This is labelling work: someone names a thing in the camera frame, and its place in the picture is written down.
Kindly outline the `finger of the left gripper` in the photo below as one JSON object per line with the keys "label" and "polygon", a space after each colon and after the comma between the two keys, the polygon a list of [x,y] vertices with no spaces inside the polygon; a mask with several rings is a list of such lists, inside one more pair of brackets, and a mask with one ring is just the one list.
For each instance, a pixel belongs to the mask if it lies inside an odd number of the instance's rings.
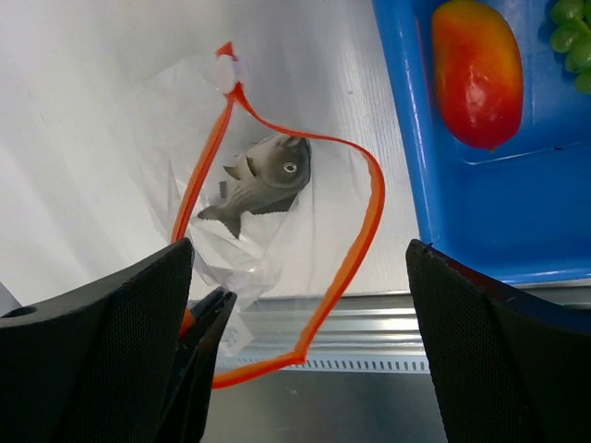
{"label": "finger of the left gripper", "polygon": [[162,443],[199,442],[207,423],[219,345],[236,294],[218,287],[188,309],[193,323],[184,326],[164,396]]}

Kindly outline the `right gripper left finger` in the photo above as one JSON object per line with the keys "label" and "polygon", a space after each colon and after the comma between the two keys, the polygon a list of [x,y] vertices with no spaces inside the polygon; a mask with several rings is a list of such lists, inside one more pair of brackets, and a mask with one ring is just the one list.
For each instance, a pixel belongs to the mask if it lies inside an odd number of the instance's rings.
{"label": "right gripper left finger", "polygon": [[192,264],[192,244],[181,240],[4,315],[2,440],[152,442]]}

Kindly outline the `grey toy fish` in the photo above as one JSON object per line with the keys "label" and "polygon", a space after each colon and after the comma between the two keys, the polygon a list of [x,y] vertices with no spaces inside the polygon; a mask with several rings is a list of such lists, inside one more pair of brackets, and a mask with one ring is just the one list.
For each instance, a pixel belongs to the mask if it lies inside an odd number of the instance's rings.
{"label": "grey toy fish", "polygon": [[201,210],[197,217],[221,222],[238,238],[243,213],[262,215],[290,209],[310,180],[310,144],[307,138],[276,133],[223,169],[231,179],[219,183],[222,202]]}

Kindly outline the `clear zip bag orange zipper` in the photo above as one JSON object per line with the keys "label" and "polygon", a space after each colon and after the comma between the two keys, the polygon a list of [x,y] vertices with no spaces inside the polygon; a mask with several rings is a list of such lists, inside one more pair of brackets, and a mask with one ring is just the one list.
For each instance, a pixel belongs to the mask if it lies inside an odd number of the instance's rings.
{"label": "clear zip bag orange zipper", "polygon": [[[192,242],[198,288],[235,293],[231,315],[261,298],[320,300],[287,353],[240,365],[224,357],[222,336],[217,389],[303,363],[380,226],[382,170],[367,149],[319,130],[321,95],[303,67],[250,59],[227,43],[212,57],[187,56],[141,79],[125,97],[154,226],[167,241]],[[276,133],[310,144],[310,180],[290,209],[243,213],[238,238],[199,219],[222,202],[219,183],[231,179],[223,167]]]}

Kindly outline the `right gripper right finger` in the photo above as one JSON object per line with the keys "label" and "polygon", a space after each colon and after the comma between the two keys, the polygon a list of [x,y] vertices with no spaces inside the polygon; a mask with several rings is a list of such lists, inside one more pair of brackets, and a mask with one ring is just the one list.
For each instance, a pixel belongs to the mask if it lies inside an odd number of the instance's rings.
{"label": "right gripper right finger", "polygon": [[590,313],[490,278],[418,240],[405,261],[451,442],[586,442]]}

